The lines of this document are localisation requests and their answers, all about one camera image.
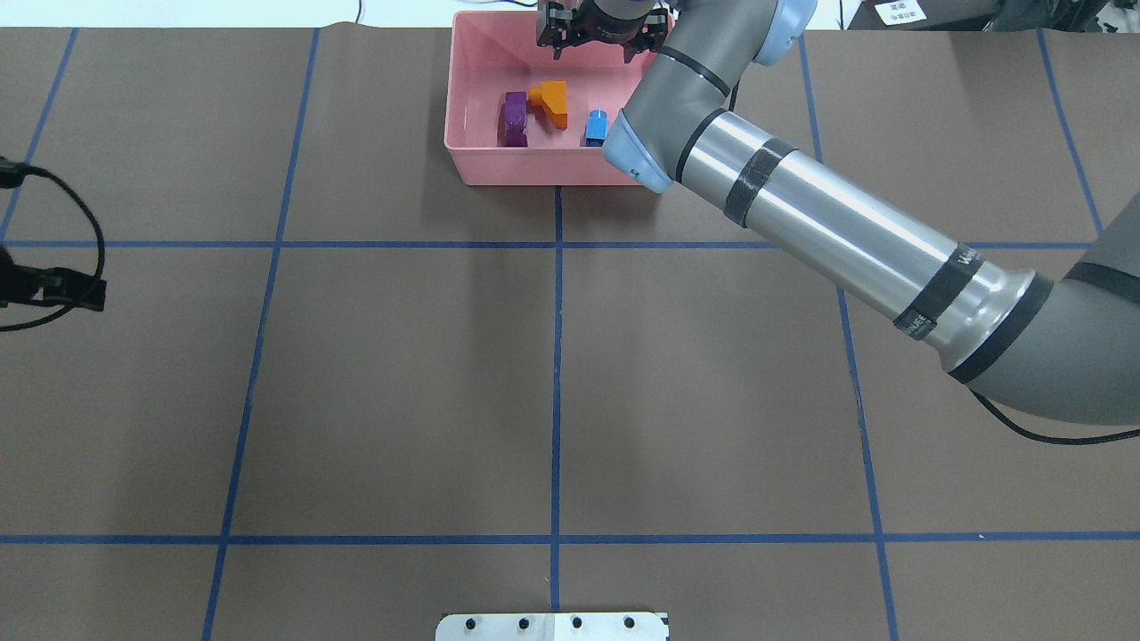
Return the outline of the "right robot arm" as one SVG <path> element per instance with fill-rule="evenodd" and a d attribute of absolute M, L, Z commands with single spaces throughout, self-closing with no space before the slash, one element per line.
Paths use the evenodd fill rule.
<path fill-rule="evenodd" d="M 974 396 L 1075 425 L 1139 414 L 1137 200 L 1062 279 L 1007 271 L 726 109 L 748 65 L 782 60 L 814 1 L 554 1 L 553 52 L 619 44 L 650 68 L 603 154 L 648 190 L 679 185 L 929 344 Z"/>

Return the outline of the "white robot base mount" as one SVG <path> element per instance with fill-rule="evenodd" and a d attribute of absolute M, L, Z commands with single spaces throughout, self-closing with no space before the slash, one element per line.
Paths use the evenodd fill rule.
<path fill-rule="evenodd" d="M 669 640 L 666 612 L 455 612 L 435 640 Z"/>

